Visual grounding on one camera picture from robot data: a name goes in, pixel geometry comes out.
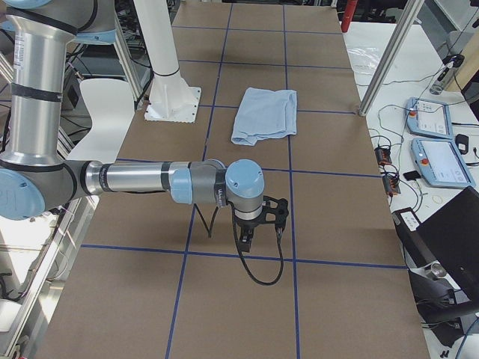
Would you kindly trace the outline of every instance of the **towel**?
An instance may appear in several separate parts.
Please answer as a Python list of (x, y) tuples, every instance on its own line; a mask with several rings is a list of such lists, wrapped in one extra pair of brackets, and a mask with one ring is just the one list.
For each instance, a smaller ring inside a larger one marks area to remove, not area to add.
[(234, 119), (231, 141), (254, 146), (267, 138), (296, 134), (296, 91), (248, 88)]

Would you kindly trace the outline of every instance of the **white table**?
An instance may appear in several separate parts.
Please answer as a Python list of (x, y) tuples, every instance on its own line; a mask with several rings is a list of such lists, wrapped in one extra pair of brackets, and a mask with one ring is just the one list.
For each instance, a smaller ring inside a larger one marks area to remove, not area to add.
[[(354, 48), (372, 48), (371, 53), (376, 52), (379, 56), (384, 52), (389, 38), (394, 30), (395, 25), (379, 24), (379, 23), (364, 23), (352, 22), (349, 31), (344, 35), (344, 40), (348, 50)], [(355, 63), (358, 64), (357, 58), (350, 55), (350, 60), (355, 69)], [(393, 67), (385, 80), (385, 84), (392, 81), (403, 80), (419, 80), (426, 76), (437, 73), (441, 67), (442, 62), (433, 48), (426, 34), (420, 25), (412, 26), (401, 50), (397, 55)], [(381, 111), (382, 126), (386, 129), (402, 133), (404, 142), (402, 150), (401, 146), (393, 146), (391, 149), (391, 160), (394, 165), (400, 165), (400, 176), (403, 178), (403, 173), (415, 170), (411, 141), (417, 137), (409, 133), (408, 129), (404, 130), (405, 107), (407, 100), (410, 97), (421, 97), (423, 99), (432, 99), (446, 103), (456, 103), (464, 100), (461, 93), (443, 92), (439, 96), (434, 96), (429, 92), (429, 84), (432, 78), (425, 79), (421, 82), (404, 82), (393, 83), (390, 85), (383, 85), (374, 101), (371, 110), (367, 114), (367, 124), (371, 130), (371, 136), (384, 135), (391, 139), (393, 144), (400, 143), (400, 137), (391, 132), (381, 129), (379, 126), (378, 112), (381, 108), (387, 105), (397, 105), (399, 107), (387, 107)], [(358, 84), (359, 96), (362, 98), (366, 92), (367, 86), (372, 79), (372, 75), (359, 73), (359, 67), (355, 70), (356, 84)], [(469, 105), (465, 102), (450, 106), (450, 112), (453, 122), (458, 123), (478, 123)], [(469, 136), (469, 152), (464, 156), (466, 162), (477, 162), (473, 147), (479, 149), (479, 128), (453, 127), (454, 134), (462, 133)], [(378, 138), (374, 138), (373, 146), (376, 147)], [(387, 141), (381, 139), (380, 144), (387, 144)], [(479, 183), (479, 168), (470, 168), (470, 172)], [(451, 198), (460, 192), (459, 189), (449, 188), (433, 188), (423, 180), (419, 179), (418, 184), (423, 193), (423, 203), (421, 208), (417, 211), (420, 220), (424, 221), (429, 218), (434, 212), (446, 204)], [(401, 194), (394, 196), (391, 202), (391, 211), (402, 209), (405, 207), (413, 207), (416, 202), (416, 196), (412, 189), (404, 184), (400, 184)], [(431, 358), (438, 358), (445, 348), (437, 340), (432, 331), (425, 330), (424, 335), (427, 339), (427, 344), (430, 350)], [(461, 340), (458, 340), (449, 354), (449, 358), (454, 358)], [(461, 353), (460, 359), (477, 358), (479, 353), (479, 336), (472, 336), (467, 339), (467, 343)]]

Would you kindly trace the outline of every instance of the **blue tape line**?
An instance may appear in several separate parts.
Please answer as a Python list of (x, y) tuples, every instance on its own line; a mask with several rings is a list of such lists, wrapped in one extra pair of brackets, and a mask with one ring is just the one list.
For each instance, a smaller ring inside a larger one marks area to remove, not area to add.
[(291, 172), (293, 172), (294, 174), (325, 174), (329, 176), (382, 178), (380, 174), (346, 174), (341, 172), (322, 172), (322, 171), (303, 171), (303, 170), (291, 170)]
[[(236, 61), (212, 61), (212, 60), (186, 60), (181, 59), (179, 62), (198, 62), (200, 64), (228, 64), (228, 65), (247, 65), (247, 66), (285, 66), (283, 64), (265, 64), (258, 62), (236, 62)], [(337, 66), (320, 66), (320, 65), (288, 65), (289, 67), (299, 67), (305, 69), (330, 69), (330, 70), (351, 70), (350, 67), (337, 67)]]
[[(117, 159), (120, 162), (140, 162), (140, 163), (155, 163), (157, 161), (151, 161), (148, 159)], [(381, 178), (380, 174), (349, 174), (342, 172), (326, 172), (326, 171), (307, 171), (307, 170), (285, 170), (281, 168), (262, 168), (263, 171), (269, 172), (292, 172), (294, 174), (321, 174), (326, 176), (346, 176), (346, 177), (366, 177), (366, 178)]]
[[(238, 109), (239, 106), (229, 106), (229, 105), (200, 105), (199, 107), (213, 107), (213, 108), (234, 108)], [(356, 114), (353, 111), (330, 111), (330, 110), (296, 110), (297, 112), (311, 112), (318, 114)]]
[(215, 28), (212, 26), (187, 26), (187, 25), (172, 25), (172, 28), (204, 28), (207, 30), (235, 30), (235, 31), (256, 31), (256, 32), (293, 32), (296, 34), (319, 34), (319, 35), (342, 35), (340, 32), (327, 31), (295, 31), (295, 30), (259, 30), (254, 28)]
[[(283, 5), (283, 30), (284, 30), (284, 67), (287, 83), (287, 42), (286, 42), (286, 8)], [(298, 298), (298, 271), (296, 266), (296, 226), (294, 221), (294, 190), (293, 190), (293, 154), (291, 147), (291, 136), (287, 136), (287, 151), (290, 175), (290, 215), (291, 215), (291, 247), (293, 251), (293, 289), (294, 289), (294, 323), (296, 335), (296, 359), (301, 359), (301, 337), (299, 333), (299, 298)]]
[(329, 111), (329, 110), (298, 110), (298, 112), (312, 112), (318, 114), (356, 114), (353, 111)]
[(230, 27), (231, 14), (232, 13), (233, 13), (233, 4), (231, 4), (230, 14), (228, 16), (228, 23), (226, 25), (225, 40), (223, 41), (222, 56), (221, 56), (221, 60), (220, 60), (220, 63), (219, 63), (218, 77), (216, 78), (215, 94), (213, 96), (213, 105), (212, 105), (211, 112), (210, 112), (210, 120), (208, 122), (207, 137), (206, 137), (206, 140), (205, 140), (205, 146), (204, 146), (204, 150), (203, 150), (203, 156), (202, 156), (203, 161), (206, 158), (207, 150), (208, 150), (208, 145), (207, 145), (208, 144), (208, 138), (210, 138), (211, 125), (213, 123), (213, 115), (215, 113), (216, 97), (218, 96), (219, 80), (220, 80), (221, 75), (222, 75), (223, 59), (225, 58), (225, 50), (226, 50), (226, 40), (228, 39), (228, 29)]
[(180, 304), (181, 289), (183, 288), (183, 278), (185, 276), (186, 260), (188, 259), (188, 248), (189, 248), (189, 242), (192, 238), (194, 221), (195, 221), (195, 209), (192, 210), (192, 217), (189, 222), (188, 239), (186, 240), (185, 251), (183, 254), (183, 262), (181, 264), (181, 273), (180, 273), (180, 279), (178, 280), (177, 296), (174, 300), (174, 309), (173, 309), (173, 315), (171, 316), (170, 334), (168, 336), (168, 345), (166, 346), (165, 359), (170, 358), (171, 344), (173, 342), (174, 325), (177, 320), (178, 306)]
[(124, 247), (124, 246), (119, 246), (119, 245), (83, 244), (82, 248), (111, 249), (111, 250), (115, 250), (115, 251), (154, 252), (154, 253), (167, 253), (167, 254), (184, 254), (185, 253), (184, 251), (175, 251), (175, 250), (172, 250), (172, 249)]
[(172, 25), (172, 28), (204, 28), (207, 30), (226, 30), (226, 28), (215, 28), (212, 26), (187, 26), (187, 25)]
[(298, 263), (324, 264), (328, 266), (365, 267), (365, 268), (381, 268), (381, 269), (407, 269), (406, 266), (395, 266), (391, 264), (335, 262), (330, 260), (296, 260), (296, 261)]
[[(182, 254), (185, 253), (192, 256), (198, 257), (222, 257), (222, 258), (239, 258), (237, 254), (226, 254), (226, 253), (212, 253), (212, 252), (198, 252), (198, 251), (177, 251), (173, 249), (158, 249), (158, 248), (143, 248), (143, 247), (124, 247), (118, 245), (95, 245), (95, 244), (83, 244), (82, 248), (90, 249), (106, 249), (111, 251), (132, 251), (132, 252), (153, 252), (153, 253), (164, 253), (164, 254)], [(263, 256), (244, 256), (246, 259), (250, 260), (269, 260), (269, 261), (279, 261), (279, 258), (276, 257), (263, 257)], [(292, 262), (292, 258), (284, 258), (285, 262)], [(368, 267), (368, 268), (383, 268), (383, 269), (407, 269), (406, 266), (396, 266), (392, 264), (374, 264), (374, 263), (355, 263), (355, 262), (338, 262), (331, 260), (301, 260), (296, 259), (297, 263), (307, 263), (307, 264), (320, 264), (326, 266), (348, 266), (348, 267)]]
[[(228, 25), (227, 25), (227, 30), (226, 30), (226, 33), (225, 33), (225, 41), (223, 42), (223, 50), (222, 50), (222, 57), (221, 57), (222, 61), (223, 61), (223, 58), (225, 56), (226, 39), (228, 37), (228, 28), (230, 26), (230, 20), (231, 20), (231, 13), (232, 12), (233, 12), (233, 4), (231, 4), (230, 14), (228, 16)], [(221, 71), (222, 71), (222, 64), (219, 65), (219, 69), (218, 69), (218, 78), (216, 79), (216, 88), (215, 88), (215, 96), (213, 97), (213, 106), (215, 105), (215, 102), (216, 102), (216, 95), (218, 93), (218, 85), (219, 85), (219, 78), (220, 78), (220, 75), (221, 75)], [(208, 123), (208, 130), (207, 130), (207, 136), (206, 136), (205, 143), (207, 143), (207, 139), (210, 136), (211, 123), (212, 123), (212, 120), (213, 120), (213, 112), (214, 112), (214, 107), (211, 109), (210, 122)], [(207, 154), (207, 146), (204, 147), (203, 160), (205, 159), (206, 154)], [(169, 338), (168, 338), (168, 346), (166, 348), (165, 359), (169, 359), (169, 357), (170, 357), (171, 343), (173, 341), (174, 326), (175, 326), (176, 318), (177, 318), (178, 304), (180, 303), (181, 288), (183, 286), (183, 277), (184, 277), (184, 274), (185, 274), (186, 260), (188, 258), (188, 249), (189, 249), (189, 243), (190, 243), (191, 236), (192, 236), (192, 229), (193, 229), (194, 220), (195, 220), (195, 209), (193, 209), (193, 211), (192, 211), (192, 218), (191, 218), (191, 221), (189, 223), (188, 239), (186, 241), (185, 254), (183, 255), (183, 264), (182, 264), (182, 267), (181, 267), (181, 275), (180, 275), (180, 281), (178, 283), (177, 297), (176, 297), (176, 301), (175, 301), (175, 304), (174, 304), (173, 316), (171, 318), (170, 335), (169, 335)]]

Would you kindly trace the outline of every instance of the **grid of blue tape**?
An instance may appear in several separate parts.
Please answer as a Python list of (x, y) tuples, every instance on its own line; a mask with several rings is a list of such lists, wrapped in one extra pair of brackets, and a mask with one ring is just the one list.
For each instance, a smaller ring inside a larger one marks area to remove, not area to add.
[[(237, 108), (235, 106), (221, 106), (221, 105), (216, 105), (216, 96), (218, 94), (218, 89), (219, 89), (219, 80), (221, 76), (221, 71), (222, 71), (222, 65), (223, 64), (239, 64), (239, 63), (227, 63), (224, 62), (224, 56), (225, 56), (225, 47), (226, 47), (226, 41), (228, 38), (228, 32), (230, 30), (245, 30), (245, 29), (232, 29), (229, 27), (230, 21), (231, 21), (231, 14), (233, 12), (234, 4), (231, 5), (230, 8), (230, 13), (228, 16), (228, 25), (227, 28), (225, 28), (226, 33), (225, 33), (225, 40), (223, 43), (222, 47), (222, 56), (221, 60), (219, 62), (215, 61), (193, 61), (193, 62), (213, 62), (213, 63), (218, 63), (219, 64), (219, 69), (218, 69), (218, 76), (216, 79), (216, 86), (215, 86), (215, 92), (213, 96), (213, 104), (212, 105), (200, 105), (200, 107), (209, 107), (211, 108), (210, 112), (210, 119), (208, 123), (208, 128), (207, 128), (207, 136), (206, 139), (209, 138), (210, 136), (210, 131), (211, 131), (211, 125), (213, 122), (213, 113), (215, 111), (215, 108)], [(184, 28), (196, 28), (196, 27), (189, 27), (189, 26), (181, 26)], [(265, 31), (265, 30), (245, 30), (245, 31)], [(288, 32), (297, 32), (297, 33), (310, 33), (310, 34), (329, 34), (329, 35), (341, 35), (341, 33), (326, 33), (326, 32), (312, 32), (312, 31), (288, 31), (286, 29), (286, 19), (285, 19), (285, 6), (283, 6), (283, 30), (282, 31), (276, 31), (275, 32), (282, 32), (284, 34), (284, 65), (267, 65), (266, 66), (283, 66), (284, 67), (284, 72), (285, 72), (285, 83), (286, 83), (286, 88), (288, 88), (288, 73), (287, 69), (288, 67), (292, 67), (291, 65), (287, 64), (287, 41), (286, 41), (286, 34)], [(319, 67), (318, 68), (341, 68), (341, 67)], [(312, 110), (299, 110), (299, 112), (317, 112), (317, 113), (330, 113), (330, 114), (353, 114), (353, 112), (349, 111), (312, 111)], [(313, 265), (328, 265), (328, 266), (353, 266), (353, 267), (367, 267), (367, 268), (378, 268), (378, 269), (406, 269), (405, 266), (393, 266), (393, 265), (383, 265), (383, 264), (373, 264), (373, 263), (348, 263), (348, 262), (335, 262), (335, 261), (326, 261), (326, 260), (305, 260), (305, 259), (300, 259), (296, 257), (296, 231), (295, 231), (295, 212), (294, 212), (294, 193), (293, 193), (293, 174), (294, 173), (303, 173), (303, 174), (318, 174), (318, 175), (331, 175), (331, 176), (350, 176), (350, 177), (370, 177), (370, 178), (380, 178), (380, 175), (373, 175), (373, 174), (349, 174), (349, 173), (335, 173), (335, 172), (321, 172), (321, 171), (298, 171), (293, 169), (293, 163), (292, 163), (292, 148), (291, 148), (291, 138), (290, 136), (287, 137), (288, 140), (288, 157), (289, 157), (289, 168), (286, 169), (277, 169), (277, 168), (264, 168), (264, 171), (281, 171), (281, 172), (287, 172), (289, 173), (289, 178), (290, 178), (290, 215), (291, 215), (291, 231), (292, 231), (292, 257), (291, 258), (285, 258), (286, 262), (292, 263), (293, 264), (293, 288), (294, 288), (294, 312), (295, 312), (295, 325), (296, 325), (296, 359), (301, 358), (301, 346), (300, 346), (300, 336), (299, 336), (299, 298), (298, 298), (298, 278), (297, 278), (297, 263), (305, 263), (305, 264), (313, 264)], [(207, 141), (205, 141), (205, 146), (204, 146), (204, 151), (203, 151), (203, 160), (205, 160), (207, 154)], [(148, 161), (148, 160), (143, 160), (143, 159), (118, 159), (119, 161), (128, 161), (128, 162), (154, 162), (154, 161)], [(223, 257), (223, 258), (238, 258), (236, 254), (217, 254), (217, 253), (207, 253), (207, 252), (196, 252), (196, 251), (190, 251), (189, 250), (189, 244), (191, 241), (191, 235), (192, 235), (192, 228), (193, 224), (195, 222), (195, 210), (192, 210), (192, 215), (191, 219), (189, 222), (189, 230), (188, 230), (188, 237), (186, 240), (185, 244), (185, 249), (184, 251), (175, 251), (175, 250), (167, 250), (167, 249), (155, 249), (155, 248), (134, 248), (134, 247), (119, 247), (119, 246), (111, 246), (111, 245), (95, 245), (95, 244), (89, 244), (89, 245), (83, 245), (83, 248), (96, 248), (96, 249), (109, 249), (109, 250), (117, 250), (117, 251), (143, 251), (143, 252), (156, 252), (156, 253), (164, 253), (164, 254), (179, 254), (183, 255), (183, 262), (181, 266), (181, 273), (180, 273), (180, 279), (178, 281), (178, 287), (177, 287), (177, 294), (176, 294), (176, 299), (174, 302), (174, 311), (173, 311), (173, 316), (171, 318), (171, 327), (170, 327), (170, 333), (168, 337), (168, 346), (166, 349), (165, 353), (165, 359), (170, 358), (170, 352), (171, 352), (171, 345), (173, 342), (173, 336), (174, 336), (174, 328), (175, 328), (175, 323), (176, 323), (176, 318), (177, 318), (177, 312), (178, 312), (178, 307), (180, 304), (180, 296), (181, 296), (181, 290), (183, 287), (183, 279), (184, 279), (184, 274), (186, 270), (186, 265), (187, 265), (187, 260), (188, 256), (202, 256), (202, 257)], [(279, 258), (276, 257), (259, 257), (259, 256), (245, 256), (245, 258), (250, 259), (250, 260), (271, 260), (271, 261), (278, 261)]]

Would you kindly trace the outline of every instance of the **electronic device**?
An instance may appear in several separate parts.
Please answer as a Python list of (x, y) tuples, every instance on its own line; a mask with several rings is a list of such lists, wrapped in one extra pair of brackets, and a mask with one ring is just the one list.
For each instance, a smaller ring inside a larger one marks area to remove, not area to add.
[(475, 186), (475, 181), (452, 140), (414, 138), (411, 147), (419, 172), (432, 187)]
[(397, 236), (417, 267), (424, 267), (436, 260), (417, 232), (421, 221), (412, 208), (407, 207), (392, 212), (392, 219)]
[(458, 134), (456, 135), (456, 145), (461, 155), (467, 154), (469, 152), (469, 137), (466, 135)]
[(479, 301), (479, 193), (463, 189), (419, 225), (418, 233), (464, 293)]
[(403, 176), (406, 179), (406, 181), (414, 181), (421, 178), (421, 175), (417, 171), (404, 172)]
[(453, 138), (451, 114), (446, 103), (411, 97), (406, 108), (406, 123), (411, 133), (432, 138)]

